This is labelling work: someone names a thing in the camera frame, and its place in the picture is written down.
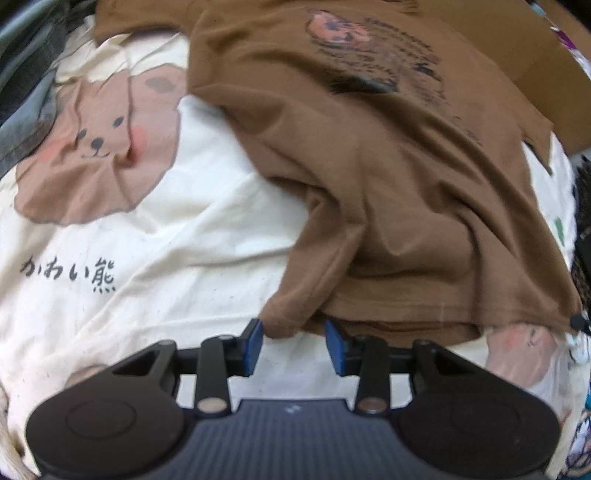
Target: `metal screw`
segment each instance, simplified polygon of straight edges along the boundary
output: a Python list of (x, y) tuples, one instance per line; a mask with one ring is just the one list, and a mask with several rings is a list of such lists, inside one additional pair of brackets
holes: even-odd
[(369, 414), (383, 413), (388, 408), (388, 404), (378, 397), (365, 397), (359, 402), (357, 407)]
[(197, 408), (203, 413), (220, 413), (228, 407), (228, 402), (219, 397), (208, 397), (197, 402)]

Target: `cartoon bear face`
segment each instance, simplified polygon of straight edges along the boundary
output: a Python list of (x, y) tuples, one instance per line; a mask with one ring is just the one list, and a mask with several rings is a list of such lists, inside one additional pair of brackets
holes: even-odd
[(166, 64), (62, 88), (51, 132), (17, 167), (17, 212), (70, 225), (134, 210), (173, 165), (185, 78)]

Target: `ribbed gray surface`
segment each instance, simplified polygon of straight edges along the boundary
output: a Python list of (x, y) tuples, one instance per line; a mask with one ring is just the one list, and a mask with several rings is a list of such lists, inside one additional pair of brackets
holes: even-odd
[(414, 457), (385, 420), (358, 417), (341, 400), (243, 401), (235, 415), (200, 423), (174, 459), (137, 478), (459, 479)]

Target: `black object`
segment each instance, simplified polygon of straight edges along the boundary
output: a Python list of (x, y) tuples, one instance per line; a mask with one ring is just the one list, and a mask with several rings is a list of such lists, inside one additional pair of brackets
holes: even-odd
[[(358, 375), (344, 400), (244, 400), (232, 413), (227, 377), (252, 374), (262, 346), (253, 320), (240, 338), (181, 350), (158, 342), (50, 398), (27, 441), (45, 480), (544, 479), (560, 426), (541, 400), (435, 343), (390, 348), (335, 322), (335, 371)], [(197, 372), (194, 409), (174, 401)], [(390, 408), (391, 373), (412, 401)]]

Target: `round joint cover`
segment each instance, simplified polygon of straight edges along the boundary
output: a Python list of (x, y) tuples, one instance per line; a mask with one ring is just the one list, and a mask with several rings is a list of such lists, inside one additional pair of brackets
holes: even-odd
[(99, 479), (139, 474), (178, 443), (182, 409), (143, 377), (97, 376), (33, 412), (27, 442), (42, 472)]
[(467, 478), (513, 478), (545, 468), (560, 425), (521, 394), (425, 393), (399, 416), (402, 439), (435, 468)]

